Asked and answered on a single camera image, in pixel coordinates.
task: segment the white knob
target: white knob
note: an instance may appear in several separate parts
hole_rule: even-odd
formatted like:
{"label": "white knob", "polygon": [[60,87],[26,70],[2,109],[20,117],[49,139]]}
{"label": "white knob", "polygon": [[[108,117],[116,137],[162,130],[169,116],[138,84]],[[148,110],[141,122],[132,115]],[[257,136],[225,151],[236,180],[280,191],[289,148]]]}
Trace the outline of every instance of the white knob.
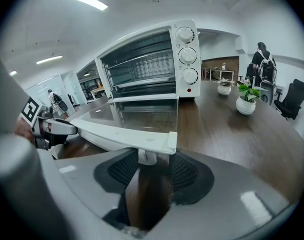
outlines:
{"label": "white knob", "polygon": [[196,59],[196,52],[192,48],[184,48],[180,52],[180,59],[183,63],[190,64]]}
{"label": "white knob", "polygon": [[187,43],[193,38],[193,31],[188,27],[181,27],[177,31],[177,36],[181,38],[183,42]]}
{"label": "white knob", "polygon": [[186,81],[188,84],[191,84],[196,81],[197,73],[194,69],[188,68],[183,71],[182,77],[184,81]]}

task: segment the white flower pot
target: white flower pot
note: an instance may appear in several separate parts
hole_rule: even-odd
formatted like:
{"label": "white flower pot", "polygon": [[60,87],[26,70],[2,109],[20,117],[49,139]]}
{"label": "white flower pot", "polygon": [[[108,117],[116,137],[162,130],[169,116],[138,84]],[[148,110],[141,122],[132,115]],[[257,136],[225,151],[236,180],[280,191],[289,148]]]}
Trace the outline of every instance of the white flower pot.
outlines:
{"label": "white flower pot", "polygon": [[237,110],[243,114],[243,115],[250,115],[255,110],[255,104],[256,102],[248,102],[241,98],[241,96],[238,97],[236,100],[236,108]]}
{"label": "white flower pot", "polygon": [[217,86],[217,91],[219,94],[221,95],[229,95],[231,92],[231,86],[222,86],[222,85],[218,85]]}

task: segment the dark wood tabletop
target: dark wood tabletop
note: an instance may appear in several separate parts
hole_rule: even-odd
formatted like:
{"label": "dark wood tabletop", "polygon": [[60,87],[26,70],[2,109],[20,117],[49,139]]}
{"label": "dark wood tabletop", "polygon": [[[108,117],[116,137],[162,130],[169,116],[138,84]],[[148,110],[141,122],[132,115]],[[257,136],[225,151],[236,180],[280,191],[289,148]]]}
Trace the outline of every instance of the dark wood tabletop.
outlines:
{"label": "dark wood tabletop", "polygon": [[[239,164],[279,191],[290,203],[304,190],[304,141],[293,126],[275,109],[256,100],[251,115],[236,109],[237,87],[229,96],[217,92],[217,83],[202,81],[195,101],[180,99],[178,142],[190,150]],[[106,97],[80,107],[67,120],[103,106]],[[65,146],[62,158],[83,157],[104,150],[81,138]],[[139,165],[126,189],[131,225],[150,230],[166,214],[172,193],[168,155],[160,155],[154,166]]]}
{"label": "dark wood tabletop", "polygon": [[275,109],[256,99],[251,115],[236,109],[237,87],[228,96],[203,81],[195,102],[180,102],[179,149],[241,165],[291,203],[304,190],[304,140]]}

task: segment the shelf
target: shelf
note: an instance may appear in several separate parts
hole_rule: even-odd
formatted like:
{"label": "shelf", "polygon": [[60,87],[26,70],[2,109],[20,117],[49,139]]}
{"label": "shelf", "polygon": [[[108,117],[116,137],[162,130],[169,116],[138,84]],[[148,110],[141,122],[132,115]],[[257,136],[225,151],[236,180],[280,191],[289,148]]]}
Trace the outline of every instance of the shelf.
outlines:
{"label": "shelf", "polygon": [[125,88],[125,87],[132,87],[132,86],[141,86],[141,85],[146,85],[146,84],[162,83],[162,82],[170,81],[171,78],[173,78],[173,77],[174,77],[173,73],[158,74],[158,75],[153,75],[153,76],[141,77],[132,82],[119,83],[117,85],[114,85],[113,87]]}
{"label": "shelf", "polygon": [[108,69],[108,70],[111,70],[111,69],[116,68],[116,67],[118,67],[118,66],[120,66],[120,65],[123,65],[123,64],[125,64],[125,63],[133,62],[133,61],[138,60],[138,59],[141,59],[141,58],[145,58],[145,57],[153,56],[153,55],[157,55],[157,54],[162,54],[162,53],[167,53],[167,52],[171,52],[171,51],[172,51],[172,49],[166,49],[166,50],[161,50],[161,51],[155,51],[155,52],[148,53],[148,54],[145,54],[145,55],[142,55],[142,56],[138,56],[138,57],[136,57],[136,58],[129,59],[129,60],[127,60],[127,61],[124,61],[124,62],[122,62],[122,63],[116,64],[116,65],[114,65],[114,66],[112,66],[112,67],[109,67],[109,68],[107,68],[107,69]]}

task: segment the black office chair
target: black office chair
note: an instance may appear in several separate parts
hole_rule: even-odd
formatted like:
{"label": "black office chair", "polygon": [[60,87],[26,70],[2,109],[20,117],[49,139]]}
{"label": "black office chair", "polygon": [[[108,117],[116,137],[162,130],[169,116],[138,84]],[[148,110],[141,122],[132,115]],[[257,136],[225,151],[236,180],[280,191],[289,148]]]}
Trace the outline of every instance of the black office chair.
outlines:
{"label": "black office chair", "polygon": [[280,102],[275,100],[274,104],[281,111],[281,115],[286,118],[296,118],[300,105],[304,101],[304,82],[294,79],[293,83],[290,83],[285,99]]}

